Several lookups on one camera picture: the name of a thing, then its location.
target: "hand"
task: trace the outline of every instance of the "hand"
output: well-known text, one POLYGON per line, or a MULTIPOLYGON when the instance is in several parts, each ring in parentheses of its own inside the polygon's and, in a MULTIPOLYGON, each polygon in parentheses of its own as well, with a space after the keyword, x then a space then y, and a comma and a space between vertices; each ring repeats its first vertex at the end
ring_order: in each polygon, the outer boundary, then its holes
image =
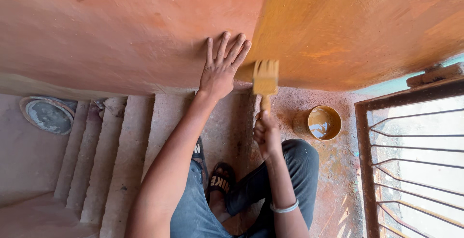
POLYGON ((227 31, 222 35, 215 59, 212 58, 212 38, 207 39, 206 64, 201 75, 198 93, 204 93, 214 100, 219 100, 232 91, 235 72, 252 47, 252 42, 245 41, 245 34, 241 33, 226 56, 225 48, 230 36, 231 34, 227 31))
POLYGON ((280 129, 269 111, 264 110, 257 115, 253 128, 253 139, 258 142, 259 151, 264 160, 282 157, 280 129))

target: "slipper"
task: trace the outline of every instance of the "slipper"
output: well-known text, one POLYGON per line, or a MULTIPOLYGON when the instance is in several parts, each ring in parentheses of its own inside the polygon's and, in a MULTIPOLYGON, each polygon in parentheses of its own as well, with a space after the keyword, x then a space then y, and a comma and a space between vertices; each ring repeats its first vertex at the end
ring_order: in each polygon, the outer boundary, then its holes
POLYGON ((224 196, 229 193, 229 190, 235 185, 235 171, 233 168, 224 162, 219 162, 212 171, 211 181, 208 187, 207 201, 209 204, 209 196, 212 191, 220 191, 224 196), (227 171, 229 177, 224 176, 222 173, 216 172, 218 168, 222 171, 227 171))
POLYGON ((206 161, 205 161, 205 152, 203 151, 203 141, 201 141, 201 136, 198 137, 197 144, 195 145, 194 148, 194 153, 192 154, 192 160, 194 158, 199 158, 201 159, 201 165, 202 172, 201 172, 201 178, 202 178, 202 183, 203 183, 203 189, 206 190, 208 188, 208 169, 206 168, 206 161))

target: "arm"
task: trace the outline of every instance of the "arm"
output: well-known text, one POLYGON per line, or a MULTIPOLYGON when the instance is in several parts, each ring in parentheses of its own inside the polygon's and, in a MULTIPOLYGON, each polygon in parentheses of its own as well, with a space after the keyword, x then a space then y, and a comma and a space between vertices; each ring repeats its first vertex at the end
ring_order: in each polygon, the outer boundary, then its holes
POLYGON ((229 37, 230 33, 224 32, 215 59, 212 38, 207 39, 200 89, 148 169, 132 205, 125 237, 169 237, 169 224, 185 189, 197 139, 216 103, 232 91, 235 72, 251 47, 251 41, 240 34, 224 58, 229 37))
MULTIPOLYGON (((280 129, 274 117, 264 111, 256 121, 253 138, 266 163, 269 174, 272 202, 277 209, 284 209, 296 202, 295 192, 282 153, 280 129)), ((278 238, 309 237, 305 219, 297 207, 286 213, 274 213, 275 233, 278 238)))

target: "leg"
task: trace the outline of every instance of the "leg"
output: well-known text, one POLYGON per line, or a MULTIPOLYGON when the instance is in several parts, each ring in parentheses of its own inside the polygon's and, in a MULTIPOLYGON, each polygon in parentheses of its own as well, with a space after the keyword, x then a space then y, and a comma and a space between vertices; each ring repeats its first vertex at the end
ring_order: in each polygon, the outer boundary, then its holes
MULTIPOLYGON (((283 156, 287 162, 299 208, 308 226, 311 227, 316 200, 319 154, 306 141, 286 140, 282 143, 283 156)), ((227 210, 235 215, 260 199, 266 198, 256 222, 243 237, 274 237, 274 213, 269 204, 272 201, 269 177, 263 163, 244 177, 226 197, 227 210)))
POLYGON ((232 237, 219 223, 206 203, 201 177, 202 168, 190 162, 187 185, 171 218, 171 237, 232 237))

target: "bangle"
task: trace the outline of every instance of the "bangle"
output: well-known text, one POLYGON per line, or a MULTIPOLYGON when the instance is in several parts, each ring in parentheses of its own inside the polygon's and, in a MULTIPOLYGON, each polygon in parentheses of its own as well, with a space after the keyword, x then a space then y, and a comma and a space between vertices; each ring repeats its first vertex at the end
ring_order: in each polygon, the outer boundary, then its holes
POLYGON ((297 201, 296 201, 292 206, 287 207, 287 208, 285 208, 285 209, 277 209, 277 208, 274 207, 274 205, 273 205, 272 203, 269 204, 269 207, 270 207, 270 209, 271 209, 272 211, 274 211, 274 212, 277 212, 277 213, 285 213, 285 212, 290 212, 290 211, 295 210, 295 209, 298 207, 298 203, 299 203, 299 201, 298 201, 298 199, 297 199, 297 201))

